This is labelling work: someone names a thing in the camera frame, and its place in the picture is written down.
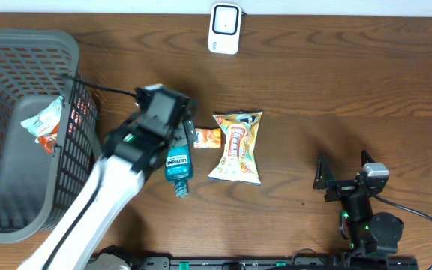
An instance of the gray plastic basket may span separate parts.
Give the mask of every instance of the gray plastic basket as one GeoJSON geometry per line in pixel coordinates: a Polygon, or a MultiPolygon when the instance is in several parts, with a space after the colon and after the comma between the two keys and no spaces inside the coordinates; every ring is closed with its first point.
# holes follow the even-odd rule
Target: gray plastic basket
{"type": "Polygon", "coordinates": [[[79,57],[69,34],[0,30],[0,242],[53,228],[99,154],[95,103],[84,85],[61,78],[63,72],[78,77],[79,57]],[[20,122],[60,95],[64,106],[51,155],[20,122]]]}

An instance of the bottle label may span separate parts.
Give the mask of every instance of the bottle label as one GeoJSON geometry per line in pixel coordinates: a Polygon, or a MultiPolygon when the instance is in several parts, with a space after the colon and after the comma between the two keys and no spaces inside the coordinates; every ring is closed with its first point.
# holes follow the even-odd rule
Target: bottle label
{"type": "Polygon", "coordinates": [[[166,167],[171,167],[175,165],[188,164],[188,156],[185,154],[179,154],[176,156],[168,157],[166,159],[166,167]]]}

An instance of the snack bag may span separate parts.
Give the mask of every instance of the snack bag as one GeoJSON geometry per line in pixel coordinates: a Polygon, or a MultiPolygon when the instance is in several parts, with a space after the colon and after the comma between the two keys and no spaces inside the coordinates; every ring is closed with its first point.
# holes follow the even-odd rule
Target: snack bag
{"type": "MultiPolygon", "coordinates": [[[[77,107],[78,109],[81,110],[82,114],[85,116],[88,113],[88,107],[92,108],[91,102],[88,101],[88,106],[83,104],[83,101],[81,101],[81,97],[78,98],[78,103],[77,103],[77,107]]],[[[83,117],[80,117],[80,113],[77,112],[74,108],[71,111],[71,119],[74,120],[74,122],[78,125],[81,126],[81,123],[83,121],[83,117]]],[[[69,123],[69,129],[67,130],[68,134],[71,134],[73,132],[73,123],[69,123]]]]}
{"type": "Polygon", "coordinates": [[[221,148],[221,129],[212,130],[196,128],[195,149],[217,149],[221,148]]]}
{"type": "Polygon", "coordinates": [[[56,144],[56,139],[58,137],[59,124],[51,131],[49,135],[41,136],[37,138],[37,141],[44,147],[44,150],[48,154],[53,153],[53,147],[56,144]]]}
{"type": "Polygon", "coordinates": [[[262,114],[238,112],[213,115],[226,134],[226,145],[220,163],[208,175],[210,179],[261,185],[253,150],[262,114]]]}
{"type": "Polygon", "coordinates": [[[40,111],[36,116],[22,121],[22,127],[37,138],[51,134],[56,125],[59,124],[63,100],[64,97],[62,96],[56,98],[46,109],[40,111]]]}

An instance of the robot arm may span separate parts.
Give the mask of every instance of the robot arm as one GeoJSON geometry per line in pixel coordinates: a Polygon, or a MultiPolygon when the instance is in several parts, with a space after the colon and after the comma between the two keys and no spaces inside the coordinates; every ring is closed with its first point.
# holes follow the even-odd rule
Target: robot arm
{"type": "MultiPolygon", "coordinates": [[[[118,213],[163,165],[177,140],[175,130],[191,126],[194,100],[162,85],[137,88],[136,93],[141,112],[109,133],[80,195],[19,269],[84,269],[118,213]]],[[[187,137],[192,138],[189,129],[187,137]]]]}

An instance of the wooden table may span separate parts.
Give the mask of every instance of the wooden table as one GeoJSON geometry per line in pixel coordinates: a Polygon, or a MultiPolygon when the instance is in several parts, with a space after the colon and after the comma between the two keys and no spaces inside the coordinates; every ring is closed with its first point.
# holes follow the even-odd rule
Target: wooden table
{"type": "MultiPolygon", "coordinates": [[[[285,256],[348,248],[339,203],[312,185],[319,152],[352,178],[367,149],[390,169],[381,196],[432,216],[432,18],[245,16],[239,53],[208,51],[209,16],[0,13],[0,28],[59,29],[80,45],[81,74],[130,91],[165,83],[197,98],[196,123],[214,111],[264,111],[256,142],[262,185],[208,180],[222,150],[195,150],[187,199],[161,172],[118,216],[100,248],[173,256],[285,256]]],[[[101,137],[135,110],[94,91],[101,137]]],[[[373,200],[404,222],[400,255],[432,263],[432,223],[373,200]]],[[[0,244],[14,269],[47,237],[0,244]]]]}

